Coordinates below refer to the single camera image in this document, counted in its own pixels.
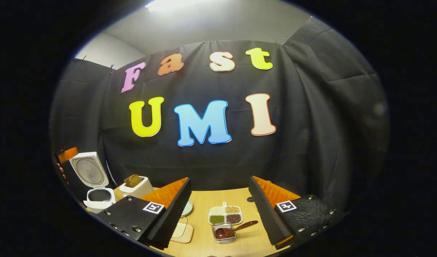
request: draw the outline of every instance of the white plate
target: white plate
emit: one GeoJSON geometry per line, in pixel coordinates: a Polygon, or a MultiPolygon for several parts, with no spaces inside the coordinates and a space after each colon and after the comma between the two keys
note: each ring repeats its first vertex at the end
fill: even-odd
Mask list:
{"type": "Polygon", "coordinates": [[[188,200],[187,205],[185,205],[184,212],[182,212],[182,216],[189,215],[189,213],[193,210],[193,203],[188,200]]]}

